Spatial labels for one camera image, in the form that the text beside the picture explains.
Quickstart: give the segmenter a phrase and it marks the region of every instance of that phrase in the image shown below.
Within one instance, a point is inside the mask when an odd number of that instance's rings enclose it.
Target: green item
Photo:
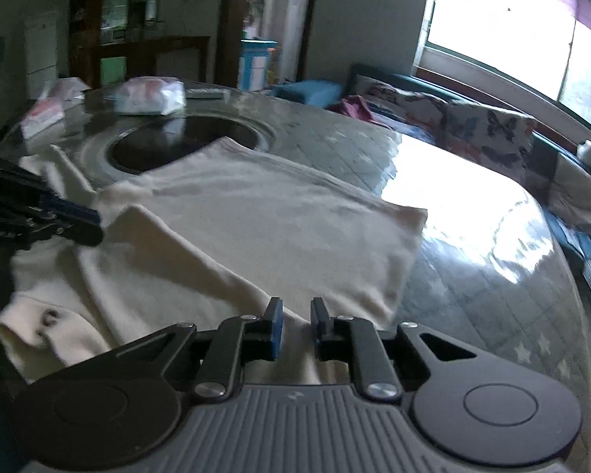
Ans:
[[[101,59],[101,85],[117,84],[125,81],[127,59],[113,56]]]

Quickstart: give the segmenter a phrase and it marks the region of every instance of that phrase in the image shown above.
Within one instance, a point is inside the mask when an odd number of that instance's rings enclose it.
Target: plastic bag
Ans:
[[[186,108],[184,84],[177,78],[132,78],[118,89],[117,113],[169,115]]]
[[[59,122],[65,116],[61,99],[48,97],[49,94],[50,83],[47,83],[33,108],[20,122],[24,139],[35,137],[39,132]]]
[[[61,78],[57,80],[48,95],[60,99],[63,109],[68,110],[78,104],[82,104],[85,99],[83,91],[90,89],[92,87],[83,83],[80,78]]]

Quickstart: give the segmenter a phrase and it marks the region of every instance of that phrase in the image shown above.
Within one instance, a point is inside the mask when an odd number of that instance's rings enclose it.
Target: blue cushion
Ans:
[[[579,251],[576,247],[569,243],[569,240],[567,240],[567,235],[563,231],[563,228],[560,226],[560,224],[558,224],[558,218],[544,206],[541,206],[541,208],[543,210],[545,220],[547,221],[547,224],[550,227],[550,231],[558,241],[558,244],[561,246],[563,252],[565,253],[565,256],[567,257],[567,260],[569,261],[569,264],[572,265],[573,263],[575,263],[579,265],[579,268],[581,268],[582,261],[584,260],[582,254],[584,252]]]
[[[279,85],[273,89],[272,96],[325,108],[340,100],[342,86],[326,80],[305,80]]]

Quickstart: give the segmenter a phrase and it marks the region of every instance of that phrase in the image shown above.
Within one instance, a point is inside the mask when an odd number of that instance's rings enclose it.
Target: star pattern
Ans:
[[[538,339],[538,346],[541,349],[542,354],[550,355],[550,341],[545,337],[543,333],[541,333],[540,338]]]
[[[440,278],[438,278],[432,282],[430,291],[433,295],[436,295],[441,299],[443,299],[446,296],[446,294],[449,292],[447,287],[442,282],[442,279],[440,279]]]
[[[294,391],[293,393],[289,393],[287,395],[287,398],[293,400],[294,402],[297,402],[298,399],[301,399],[304,396],[304,393],[302,393],[301,391]]]
[[[563,379],[571,379],[571,372],[569,371],[569,365],[567,364],[566,359],[563,358],[563,360],[558,363],[558,371]]]
[[[528,363],[528,365],[531,363],[531,361],[530,361],[531,352],[528,349],[526,349],[525,345],[523,344],[523,341],[519,342],[519,346],[514,347],[514,351],[517,352],[518,362]]]

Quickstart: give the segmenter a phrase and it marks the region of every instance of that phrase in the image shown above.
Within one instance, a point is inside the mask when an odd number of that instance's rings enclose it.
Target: white cloth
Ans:
[[[262,314],[278,296],[281,357],[247,378],[333,382],[344,369],[314,360],[310,300],[389,325],[427,217],[229,138],[98,193],[56,147],[22,166],[106,228],[95,248],[55,237],[14,257],[0,339],[29,380],[176,322],[205,330]]]

